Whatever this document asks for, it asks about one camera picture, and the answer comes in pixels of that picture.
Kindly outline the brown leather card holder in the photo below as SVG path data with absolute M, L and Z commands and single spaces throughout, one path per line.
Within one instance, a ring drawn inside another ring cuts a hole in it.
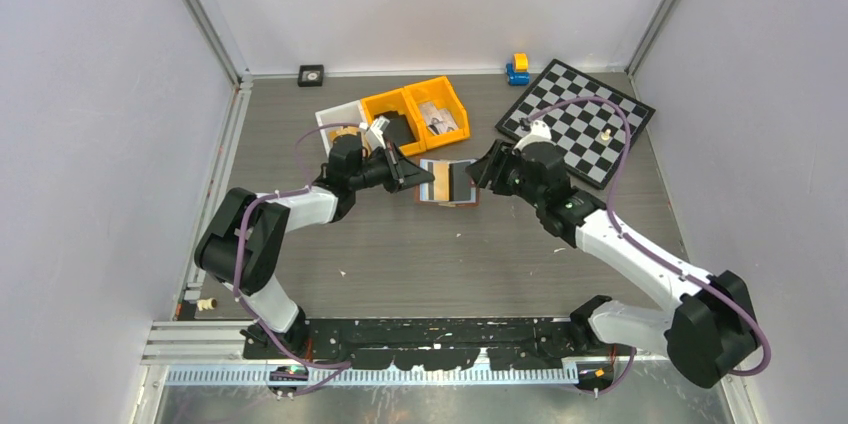
M 478 206 L 479 189 L 466 172 L 474 162 L 474 159 L 420 159 L 419 165 L 430 172 L 434 180 L 418 186 L 416 202 L 452 208 Z

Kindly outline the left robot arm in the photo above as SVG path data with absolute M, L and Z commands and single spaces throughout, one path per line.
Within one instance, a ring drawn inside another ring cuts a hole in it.
M 194 264 L 252 313 L 259 341 L 284 358 L 301 356 L 309 340 L 306 314 L 276 277 L 285 236 L 340 221 L 361 190 L 381 186 L 397 193 L 433 180 L 394 143 L 366 151 L 359 137 L 343 135 L 304 188 L 267 194 L 230 189 L 196 245 Z

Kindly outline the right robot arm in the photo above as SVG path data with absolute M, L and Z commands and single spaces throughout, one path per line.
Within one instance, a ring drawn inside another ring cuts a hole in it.
M 645 239 L 609 203 L 572 185 L 553 144 L 497 140 L 466 172 L 477 187 L 528 203 L 546 232 L 609 265 L 654 301 L 653 309 L 609 296 L 586 302 L 570 315 L 580 352 L 596 354 L 607 344 L 648 351 L 702 388 L 768 366 L 771 349 L 745 281 L 731 271 L 700 269 Z

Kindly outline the cards in yellow bin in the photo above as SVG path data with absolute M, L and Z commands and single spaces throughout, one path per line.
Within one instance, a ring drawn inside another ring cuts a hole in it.
M 439 136 L 460 128 L 448 109 L 437 108 L 432 101 L 420 103 L 418 109 L 432 135 Z

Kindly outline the yellow bin with cards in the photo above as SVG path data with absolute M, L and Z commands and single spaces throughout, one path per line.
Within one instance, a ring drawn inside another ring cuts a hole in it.
M 426 150 L 471 137 L 467 111 L 447 76 L 409 84 L 403 90 Z

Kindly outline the black wallet in bin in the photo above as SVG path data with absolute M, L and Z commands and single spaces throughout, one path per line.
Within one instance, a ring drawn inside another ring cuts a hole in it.
M 380 116 L 390 120 L 390 125 L 385 131 L 385 138 L 394 143 L 398 147 L 413 144 L 417 141 L 415 134 L 410 127 L 410 124 L 405 115 L 397 111 L 388 111 Z

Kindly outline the yellow bin with black item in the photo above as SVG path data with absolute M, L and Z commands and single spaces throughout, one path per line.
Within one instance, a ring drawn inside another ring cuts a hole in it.
M 368 96 L 361 100 L 361 104 L 369 123 L 379 117 L 385 117 L 389 121 L 385 135 L 398 145 L 406 156 L 426 151 L 423 121 L 418 112 L 413 110 L 413 100 L 407 90 L 397 88 Z

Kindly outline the white plastic bin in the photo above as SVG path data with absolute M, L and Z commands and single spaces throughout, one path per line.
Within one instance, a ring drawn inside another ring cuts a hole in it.
M 385 144 L 382 135 L 369 132 L 370 121 L 360 100 L 316 111 L 315 118 L 318 126 L 322 127 L 319 134 L 327 154 L 334 141 L 343 135 L 359 137 L 368 152 Z

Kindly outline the blue and yellow toy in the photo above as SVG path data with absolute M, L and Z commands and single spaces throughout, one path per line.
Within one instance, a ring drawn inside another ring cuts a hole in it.
M 530 82 L 529 60 L 525 53 L 514 53 L 505 64 L 507 83 L 510 86 L 526 86 Z

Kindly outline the small black square box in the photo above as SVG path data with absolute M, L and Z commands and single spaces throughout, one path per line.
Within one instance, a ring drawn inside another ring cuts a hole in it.
M 321 87 L 324 75 L 325 67 L 322 64 L 301 65 L 298 70 L 297 85 L 302 88 Z

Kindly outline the small cream peg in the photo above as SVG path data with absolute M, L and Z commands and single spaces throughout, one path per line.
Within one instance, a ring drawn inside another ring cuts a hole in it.
M 198 299 L 195 307 L 197 312 L 214 310 L 217 307 L 217 300 L 215 298 Z

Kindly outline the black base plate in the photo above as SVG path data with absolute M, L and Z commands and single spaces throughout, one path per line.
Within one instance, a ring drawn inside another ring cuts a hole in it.
M 627 360 L 637 352 L 606 344 L 568 318 L 318 318 L 275 337 L 259 324 L 241 330 L 248 360 L 289 354 L 319 369 L 448 371 L 486 357 L 491 369 L 548 370 L 577 357 Z

